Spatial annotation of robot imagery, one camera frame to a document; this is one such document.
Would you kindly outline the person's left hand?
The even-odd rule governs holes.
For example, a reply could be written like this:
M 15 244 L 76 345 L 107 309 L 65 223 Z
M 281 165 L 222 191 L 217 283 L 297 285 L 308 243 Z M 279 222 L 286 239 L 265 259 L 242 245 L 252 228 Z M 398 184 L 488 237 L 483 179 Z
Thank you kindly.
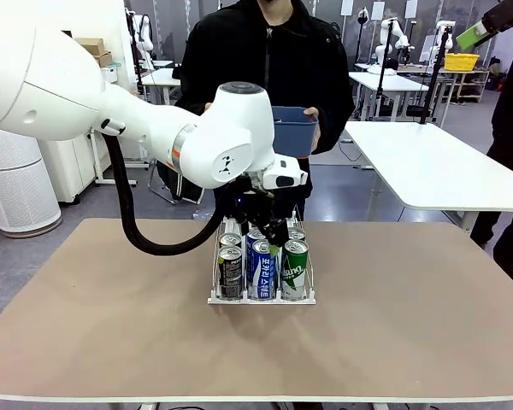
M 309 116 L 309 117 L 315 119 L 315 120 L 319 120 L 319 110 L 318 110 L 318 108 L 315 108 L 315 107 L 306 108 L 304 110 L 304 114 L 306 116 Z M 311 153 L 315 152 L 320 137 L 321 137 L 321 126 L 320 126 L 319 123 L 317 123 L 317 125 L 315 126 L 314 137 L 313 137 L 313 140 L 312 140 Z

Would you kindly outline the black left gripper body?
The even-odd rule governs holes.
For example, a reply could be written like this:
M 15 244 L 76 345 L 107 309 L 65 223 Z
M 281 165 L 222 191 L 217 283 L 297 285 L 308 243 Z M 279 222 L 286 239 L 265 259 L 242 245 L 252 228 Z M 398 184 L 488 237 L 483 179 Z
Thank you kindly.
M 278 225 L 285 221 L 279 194 L 274 190 L 255 188 L 246 176 L 229 183 L 229 216 L 239 223 L 248 222 L 255 226 Z

